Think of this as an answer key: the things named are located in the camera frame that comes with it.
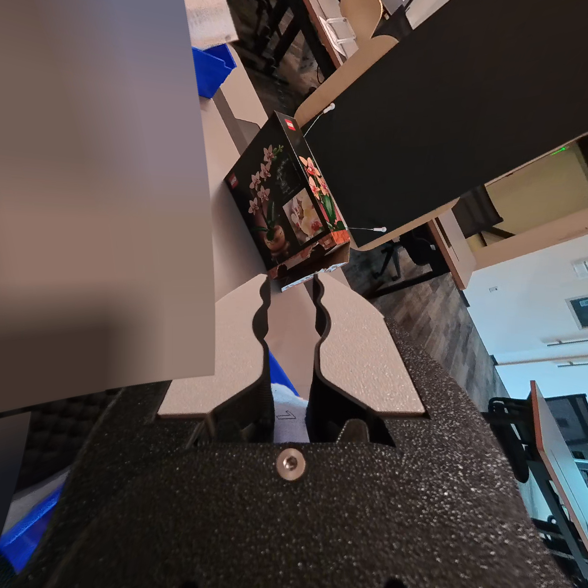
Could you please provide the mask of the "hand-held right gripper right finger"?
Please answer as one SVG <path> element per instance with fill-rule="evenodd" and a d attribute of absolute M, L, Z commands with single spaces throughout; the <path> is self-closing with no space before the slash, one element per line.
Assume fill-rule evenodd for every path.
<path fill-rule="evenodd" d="M 312 282 L 315 375 L 380 417 L 422 417 L 425 407 L 386 325 L 364 297 L 328 273 Z"/>

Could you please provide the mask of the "clear acrylic stand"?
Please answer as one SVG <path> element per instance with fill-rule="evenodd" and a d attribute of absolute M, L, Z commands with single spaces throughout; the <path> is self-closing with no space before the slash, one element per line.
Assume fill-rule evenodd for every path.
<path fill-rule="evenodd" d="M 349 20 L 345 17 L 319 17 L 319 20 L 335 50 L 347 58 L 352 55 L 353 50 L 356 49 L 356 34 Z"/>

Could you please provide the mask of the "black office chair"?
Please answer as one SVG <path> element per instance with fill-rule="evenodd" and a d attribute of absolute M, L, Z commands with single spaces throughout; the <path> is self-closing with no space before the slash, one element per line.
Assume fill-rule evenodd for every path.
<path fill-rule="evenodd" d="M 529 462 L 537 462 L 539 453 L 530 399 L 491 398 L 482 413 L 501 446 L 516 480 L 526 483 Z"/>
<path fill-rule="evenodd" d="M 385 254 L 383 265 L 378 272 L 371 273 L 373 278 L 377 279 L 382 277 L 390 261 L 393 261 L 396 272 L 392 276 L 393 282 L 401 278 L 400 249 L 404 249 L 408 253 L 413 264 L 417 266 L 430 266 L 431 271 L 423 275 L 425 281 L 450 272 L 450 268 L 439 246 L 436 244 L 431 229 L 428 224 L 422 224 L 402 234 L 398 241 L 391 240 L 382 247 L 382 253 Z"/>

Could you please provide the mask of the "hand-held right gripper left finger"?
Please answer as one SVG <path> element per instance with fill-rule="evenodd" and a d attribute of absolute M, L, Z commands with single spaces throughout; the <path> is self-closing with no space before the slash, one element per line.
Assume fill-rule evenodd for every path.
<path fill-rule="evenodd" d="M 159 417 L 206 417 L 246 391 L 268 389 L 270 283 L 259 274 L 215 304 L 215 368 L 211 376 L 174 379 Z"/>

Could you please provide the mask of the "circle print white paper bag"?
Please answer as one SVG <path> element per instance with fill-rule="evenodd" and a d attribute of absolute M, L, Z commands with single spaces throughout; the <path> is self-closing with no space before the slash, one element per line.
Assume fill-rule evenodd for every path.
<path fill-rule="evenodd" d="M 309 443 L 305 423 L 307 400 L 282 384 L 272 383 L 271 390 L 275 407 L 273 442 Z"/>

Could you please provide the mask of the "orchid print lego box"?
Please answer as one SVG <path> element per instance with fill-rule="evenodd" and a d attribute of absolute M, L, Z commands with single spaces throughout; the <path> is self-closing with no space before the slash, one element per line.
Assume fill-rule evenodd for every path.
<path fill-rule="evenodd" d="M 274 112 L 224 181 L 280 290 L 349 262 L 348 228 L 293 116 Z"/>

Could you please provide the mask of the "wooden office desk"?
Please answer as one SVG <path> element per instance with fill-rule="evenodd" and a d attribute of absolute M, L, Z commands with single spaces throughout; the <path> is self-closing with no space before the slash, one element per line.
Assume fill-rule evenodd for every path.
<path fill-rule="evenodd" d="M 534 440 L 570 520 L 587 548 L 587 485 L 535 380 L 530 381 Z"/>
<path fill-rule="evenodd" d="M 447 210 L 428 222 L 431 233 L 461 290 L 466 290 L 476 270 L 476 258 L 452 210 Z"/>

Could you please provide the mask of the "black standing panel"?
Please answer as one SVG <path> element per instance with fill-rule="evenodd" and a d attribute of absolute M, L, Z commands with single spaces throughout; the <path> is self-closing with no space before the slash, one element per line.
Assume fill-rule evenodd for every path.
<path fill-rule="evenodd" d="M 587 1 L 448 1 L 390 44 L 295 114 L 357 251 L 587 133 Z"/>

